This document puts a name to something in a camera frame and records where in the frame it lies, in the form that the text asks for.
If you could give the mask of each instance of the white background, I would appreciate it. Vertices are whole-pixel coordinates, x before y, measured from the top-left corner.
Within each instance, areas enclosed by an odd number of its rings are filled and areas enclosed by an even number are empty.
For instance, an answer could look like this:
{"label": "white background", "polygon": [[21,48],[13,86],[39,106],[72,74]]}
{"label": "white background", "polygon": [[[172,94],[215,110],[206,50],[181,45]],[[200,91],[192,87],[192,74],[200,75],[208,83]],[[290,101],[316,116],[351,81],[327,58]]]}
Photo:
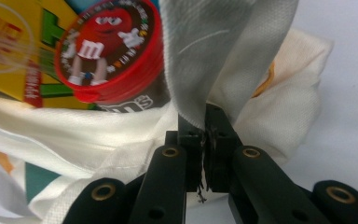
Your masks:
{"label": "white background", "polygon": [[[334,40],[335,47],[322,73],[321,115],[283,170],[306,189],[326,179],[358,189],[358,1],[302,0],[293,26]],[[223,197],[188,209],[186,223],[235,222]]]}

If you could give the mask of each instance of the round red container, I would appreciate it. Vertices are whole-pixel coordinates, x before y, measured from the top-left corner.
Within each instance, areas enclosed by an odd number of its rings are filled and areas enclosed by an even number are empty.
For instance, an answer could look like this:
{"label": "round red container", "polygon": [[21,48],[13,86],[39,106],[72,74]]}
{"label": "round red container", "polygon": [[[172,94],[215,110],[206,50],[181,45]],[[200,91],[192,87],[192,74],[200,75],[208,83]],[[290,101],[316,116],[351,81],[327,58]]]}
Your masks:
{"label": "round red container", "polygon": [[151,108],[169,100],[161,96],[167,95],[160,87],[166,90],[162,50],[161,21],[151,2],[103,1],[80,14],[66,30],[55,68],[81,102],[125,105],[153,97],[153,105],[145,107]]}

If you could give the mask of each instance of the brass grommet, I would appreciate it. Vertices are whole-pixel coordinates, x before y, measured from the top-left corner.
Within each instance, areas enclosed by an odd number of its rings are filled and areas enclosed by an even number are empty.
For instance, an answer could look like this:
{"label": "brass grommet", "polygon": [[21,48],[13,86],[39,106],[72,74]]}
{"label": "brass grommet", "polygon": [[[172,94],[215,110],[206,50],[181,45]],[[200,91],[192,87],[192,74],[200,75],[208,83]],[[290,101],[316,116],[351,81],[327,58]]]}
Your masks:
{"label": "brass grommet", "polygon": [[257,151],[256,149],[253,149],[253,148],[246,148],[243,150],[242,153],[246,157],[249,157],[252,159],[258,158],[261,155],[259,151]]}
{"label": "brass grommet", "polygon": [[354,203],[356,198],[349,191],[339,187],[328,187],[326,189],[328,196],[341,203]]}
{"label": "brass grommet", "polygon": [[165,148],[162,150],[162,155],[166,157],[176,157],[179,155],[179,150],[173,147]]}
{"label": "brass grommet", "polygon": [[92,191],[91,197],[95,201],[104,201],[115,195],[115,193],[116,186],[114,184],[101,184]]}

